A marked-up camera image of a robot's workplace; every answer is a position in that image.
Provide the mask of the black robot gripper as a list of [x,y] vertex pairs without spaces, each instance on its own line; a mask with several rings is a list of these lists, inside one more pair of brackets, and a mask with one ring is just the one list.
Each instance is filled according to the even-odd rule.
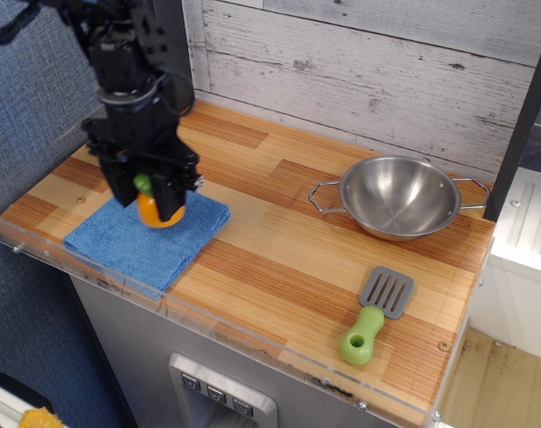
[[177,135],[179,117],[159,96],[137,109],[110,104],[105,109],[105,117],[85,119],[82,128],[115,199],[130,205],[138,194],[135,175],[149,175],[159,218],[171,220],[185,206],[187,193],[203,185],[198,154]]

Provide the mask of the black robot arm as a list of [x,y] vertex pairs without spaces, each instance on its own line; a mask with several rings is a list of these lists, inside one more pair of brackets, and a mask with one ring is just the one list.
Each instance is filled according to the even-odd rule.
[[178,136],[195,104],[163,12],[152,1],[36,1],[69,26],[97,80],[105,115],[82,128],[89,152],[115,198],[131,204],[146,183],[160,223],[183,213],[186,194],[202,184],[198,154]]

